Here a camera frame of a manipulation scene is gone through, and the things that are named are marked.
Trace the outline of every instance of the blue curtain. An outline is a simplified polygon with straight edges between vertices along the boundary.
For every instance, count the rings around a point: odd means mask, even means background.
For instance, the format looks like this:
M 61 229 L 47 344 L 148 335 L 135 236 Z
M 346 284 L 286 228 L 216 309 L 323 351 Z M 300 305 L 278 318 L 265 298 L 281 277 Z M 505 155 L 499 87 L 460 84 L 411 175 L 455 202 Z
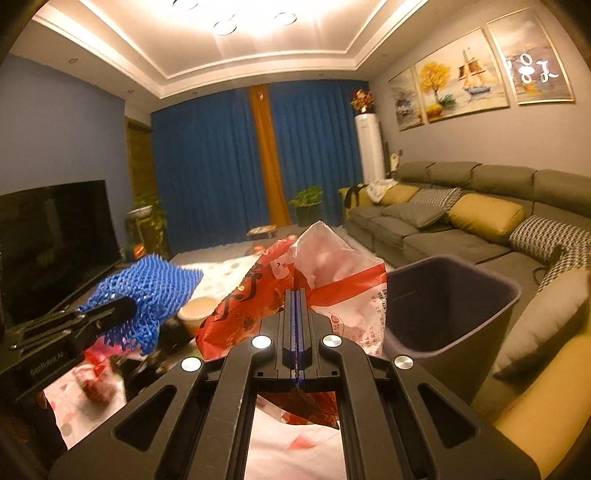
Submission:
M 154 112 L 152 147 L 174 253 L 241 242 L 269 223 L 246 89 Z
M 311 185 L 324 190 L 324 220 L 341 225 L 338 189 L 363 180 L 351 95 L 357 80 L 269 85 L 283 186 L 287 199 Z

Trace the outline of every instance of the plastic wrapper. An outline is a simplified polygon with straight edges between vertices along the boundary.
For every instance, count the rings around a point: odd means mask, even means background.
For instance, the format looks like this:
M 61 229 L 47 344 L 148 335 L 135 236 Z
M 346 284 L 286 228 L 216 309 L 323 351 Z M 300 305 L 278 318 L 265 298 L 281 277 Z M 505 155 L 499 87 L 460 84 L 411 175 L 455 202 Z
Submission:
M 196 341 L 205 360 L 224 356 L 257 335 L 261 320 L 284 304 L 288 288 L 305 288 L 308 308 L 330 318 L 335 333 L 380 356 L 386 318 L 384 262 L 352 249 L 317 222 L 298 240 L 279 240 L 265 251 L 240 286 L 203 322 Z M 338 427 L 334 393 L 262 396 L 258 407 L 279 421 Z

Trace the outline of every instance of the ceiling light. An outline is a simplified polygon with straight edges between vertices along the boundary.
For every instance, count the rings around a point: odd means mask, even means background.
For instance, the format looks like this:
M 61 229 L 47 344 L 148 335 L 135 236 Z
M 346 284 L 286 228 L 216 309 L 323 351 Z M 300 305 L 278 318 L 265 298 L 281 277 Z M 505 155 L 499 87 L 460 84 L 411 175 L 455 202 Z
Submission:
M 173 0 L 175 10 L 191 10 L 198 6 L 199 0 Z
M 297 20 L 296 14 L 290 14 L 287 12 L 282 12 L 275 16 L 275 21 L 281 25 L 291 25 L 293 22 Z
M 234 30 L 236 30 L 236 24 L 232 20 L 222 20 L 213 26 L 213 32 L 221 37 L 229 35 Z

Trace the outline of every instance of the ceiling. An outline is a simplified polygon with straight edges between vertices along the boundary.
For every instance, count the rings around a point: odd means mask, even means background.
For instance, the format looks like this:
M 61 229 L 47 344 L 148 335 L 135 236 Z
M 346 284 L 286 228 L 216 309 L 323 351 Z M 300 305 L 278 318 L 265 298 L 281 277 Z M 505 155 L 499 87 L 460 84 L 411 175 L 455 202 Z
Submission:
M 12 53 L 149 113 L 257 83 L 369 79 L 468 2 L 199 0 L 187 9 L 173 0 L 50 0 Z M 297 20 L 282 25 L 275 19 L 281 12 Z M 216 35 L 214 25 L 225 21 L 236 30 Z

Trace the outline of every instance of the dark gray trash can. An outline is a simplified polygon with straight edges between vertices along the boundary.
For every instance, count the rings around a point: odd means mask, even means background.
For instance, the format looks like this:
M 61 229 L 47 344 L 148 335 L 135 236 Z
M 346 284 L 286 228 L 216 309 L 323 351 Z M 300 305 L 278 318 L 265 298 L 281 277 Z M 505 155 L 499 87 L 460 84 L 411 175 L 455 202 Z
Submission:
M 388 273 L 384 355 L 408 355 L 468 404 L 501 347 L 521 289 L 458 257 Z

